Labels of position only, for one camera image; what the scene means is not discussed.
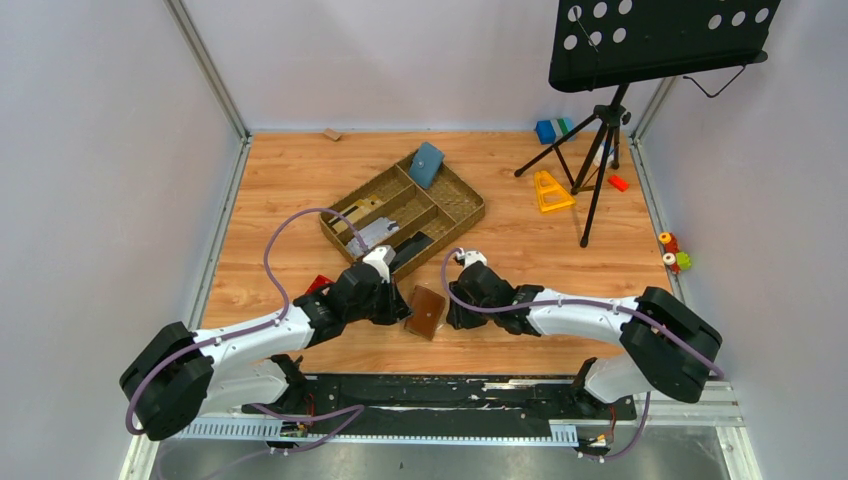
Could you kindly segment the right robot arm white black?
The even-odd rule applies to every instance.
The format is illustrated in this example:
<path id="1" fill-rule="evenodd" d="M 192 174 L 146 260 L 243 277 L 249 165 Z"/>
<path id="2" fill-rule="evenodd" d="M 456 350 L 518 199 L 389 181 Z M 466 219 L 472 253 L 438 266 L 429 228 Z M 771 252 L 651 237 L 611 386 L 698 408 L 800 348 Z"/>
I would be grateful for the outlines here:
<path id="1" fill-rule="evenodd" d="M 589 403 L 658 391 L 684 403 L 700 400 L 708 380 L 723 377 L 720 333 L 670 292 L 647 287 L 620 298 L 571 295 L 542 285 L 512 286 L 483 260 L 466 260 L 445 284 L 449 322 L 457 329 L 489 321 L 513 335 L 575 336 L 623 349 L 586 360 L 575 386 Z"/>

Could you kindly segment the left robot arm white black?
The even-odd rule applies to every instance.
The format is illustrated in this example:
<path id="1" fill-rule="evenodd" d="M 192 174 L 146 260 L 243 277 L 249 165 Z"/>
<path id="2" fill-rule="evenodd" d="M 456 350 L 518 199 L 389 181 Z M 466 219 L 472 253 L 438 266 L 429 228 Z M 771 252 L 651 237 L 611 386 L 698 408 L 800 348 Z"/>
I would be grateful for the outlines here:
<path id="1" fill-rule="evenodd" d="M 357 321 L 391 326 L 411 314 L 394 280 L 357 262 L 336 281 L 253 320 L 195 331 L 170 323 L 120 376 L 127 429 L 161 441 L 200 416 L 272 404 L 295 383 L 292 369 L 279 363 L 283 354 L 334 339 Z"/>

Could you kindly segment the brown leather card holder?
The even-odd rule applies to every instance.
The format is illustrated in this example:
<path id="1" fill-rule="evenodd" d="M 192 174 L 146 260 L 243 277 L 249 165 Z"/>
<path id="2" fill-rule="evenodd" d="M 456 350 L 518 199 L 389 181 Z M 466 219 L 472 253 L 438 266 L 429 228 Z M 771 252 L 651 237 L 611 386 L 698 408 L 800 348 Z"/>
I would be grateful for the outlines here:
<path id="1" fill-rule="evenodd" d="M 404 329 L 414 335 L 432 341 L 446 307 L 446 299 L 441 294 L 423 286 L 416 285 L 409 300 L 412 315 L 405 320 Z"/>

